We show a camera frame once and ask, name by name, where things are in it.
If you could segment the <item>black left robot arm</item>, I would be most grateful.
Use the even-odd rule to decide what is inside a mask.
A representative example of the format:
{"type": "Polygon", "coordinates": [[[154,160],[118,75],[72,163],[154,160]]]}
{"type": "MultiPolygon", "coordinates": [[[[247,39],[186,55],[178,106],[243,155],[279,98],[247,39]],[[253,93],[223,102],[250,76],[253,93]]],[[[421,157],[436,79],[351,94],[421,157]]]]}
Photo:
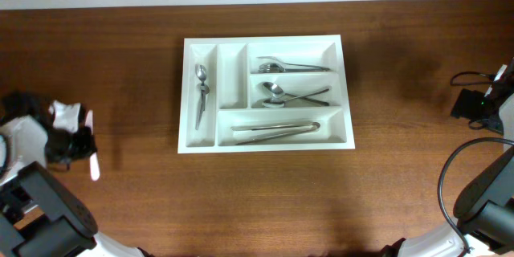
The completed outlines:
{"type": "Polygon", "coordinates": [[[93,112],[30,92],[1,98],[1,254],[147,256],[101,233],[90,210],[49,171],[86,159],[100,177],[93,112]]]}

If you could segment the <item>small steel spoon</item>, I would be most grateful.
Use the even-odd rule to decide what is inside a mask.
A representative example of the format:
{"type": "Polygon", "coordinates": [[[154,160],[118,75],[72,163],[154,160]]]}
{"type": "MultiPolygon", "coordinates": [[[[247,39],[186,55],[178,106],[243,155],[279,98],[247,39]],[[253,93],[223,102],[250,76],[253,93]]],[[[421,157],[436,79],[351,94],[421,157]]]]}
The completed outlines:
{"type": "Polygon", "coordinates": [[[200,100],[199,100],[198,113],[197,113],[197,118],[196,118],[196,123],[195,123],[196,130],[199,130],[199,128],[200,128],[200,124],[202,122],[202,115],[205,112],[205,108],[206,108],[206,96],[210,93],[210,88],[207,84],[200,84],[199,89],[200,89],[200,100]]]}
{"type": "Polygon", "coordinates": [[[200,80],[200,84],[206,84],[206,79],[207,79],[206,67],[201,64],[198,64],[196,66],[195,72],[196,72],[196,76],[200,80]]]}

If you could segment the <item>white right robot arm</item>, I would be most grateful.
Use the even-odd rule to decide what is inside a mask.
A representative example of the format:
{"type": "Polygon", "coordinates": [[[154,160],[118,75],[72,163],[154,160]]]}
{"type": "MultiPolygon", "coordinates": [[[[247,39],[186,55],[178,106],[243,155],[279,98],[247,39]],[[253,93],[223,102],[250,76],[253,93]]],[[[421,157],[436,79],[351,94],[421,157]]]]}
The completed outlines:
{"type": "Polygon", "coordinates": [[[481,137],[460,145],[439,175],[437,197],[446,222],[412,239],[384,247],[380,256],[491,256],[513,251],[513,96],[499,108],[502,137],[481,137]],[[450,164],[463,150],[481,143],[499,143],[504,152],[475,177],[455,201],[453,215],[443,201],[443,183],[450,164]]]}

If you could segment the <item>pink plastic knife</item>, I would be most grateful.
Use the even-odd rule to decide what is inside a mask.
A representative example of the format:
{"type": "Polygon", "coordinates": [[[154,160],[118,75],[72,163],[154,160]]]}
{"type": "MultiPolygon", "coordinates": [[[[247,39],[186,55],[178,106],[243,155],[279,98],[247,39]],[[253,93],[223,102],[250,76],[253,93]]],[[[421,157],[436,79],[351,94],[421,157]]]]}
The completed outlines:
{"type": "MultiPolygon", "coordinates": [[[[93,134],[93,111],[89,110],[85,118],[85,126],[91,129],[92,137],[93,134]]],[[[97,156],[97,149],[94,149],[91,156],[89,157],[90,176],[91,179],[96,182],[100,179],[100,166],[97,156]]]]}

